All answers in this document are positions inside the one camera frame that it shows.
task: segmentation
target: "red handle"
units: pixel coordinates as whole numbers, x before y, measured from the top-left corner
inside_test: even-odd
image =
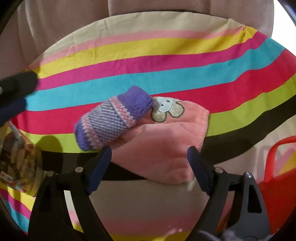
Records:
[[[273,179],[273,177],[274,177],[274,161],[275,161],[275,157],[276,157],[277,148],[280,145],[293,143],[293,142],[296,142],[296,136],[291,136],[291,137],[287,137],[283,140],[280,140],[279,142],[277,142],[275,145],[273,145],[270,148],[270,150],[268,152],[267,160],[266,160],[264,182],[268,182],[271,179]]]

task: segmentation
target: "red bag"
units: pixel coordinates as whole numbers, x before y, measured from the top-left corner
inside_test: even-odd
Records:
[[[258,185],[267,208],[272,234],[284,225],[296,207],[296,168],[274,177],[277,148],[293,142],[296,142],[296,136],[285,138],[270,149],[266,160],[264,181]]]

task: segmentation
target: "black stripe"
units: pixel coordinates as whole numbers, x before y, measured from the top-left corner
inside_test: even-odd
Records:
[[[296,115],[296,96],[264,112],[251,124],[235,131],[206,137],[201,155],[218,164],[239,156],[252,146],[263,140],[270,132],[279,127],[286,120]],[[43,151],[44,169],[57,173],[73,171],[77,166],[83,166],[96,153],[57,153]],[[143,180],[138,176],[114,163],[108,167],[103,180],[125,181]]]
[[[213,164],[239,156],[294,115],[296,115],[296,95],[279,106],[264,112],[243,128],[206,137],[201,155]]]

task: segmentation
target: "applique ear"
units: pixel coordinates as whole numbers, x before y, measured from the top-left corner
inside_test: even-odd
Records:
[[[171,117],[178,118],[184,113],[185,109],[183,105],[179,103],[178,100],[174,101],[172,108],[170,109],[169,113]]]
[[[154,120],[155,122],[165,122],[166,120],[166,112],[161,112],[158,110],[156,106],[152,106],[152,111],[151,111],[151,119]]]

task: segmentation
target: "teal stripe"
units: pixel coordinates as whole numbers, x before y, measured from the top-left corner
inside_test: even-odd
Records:
[[[262,69],[270,65],[283,50],[284,47],[267,38],[259,48],[250,49],[242,57],[222,63],[159,72],[123,74],[41,90],[27,97],[27,110],[44,111],[98,103],[126,92],[132,85],[137,85],[153,95],[229,83],[247,70]]]
[[[18,213],[16,210],[14,210],[11,206],[11,204],[6,201],[3,200],[7,210],[9,211],[10,215],[12,216],[12,218],[14,219],[14,221],[17,223],[17,225],[25,232],[28,232],[28,228],[29,228],[29,219],[27,219],[24,215],[22,215],[21,213]]]

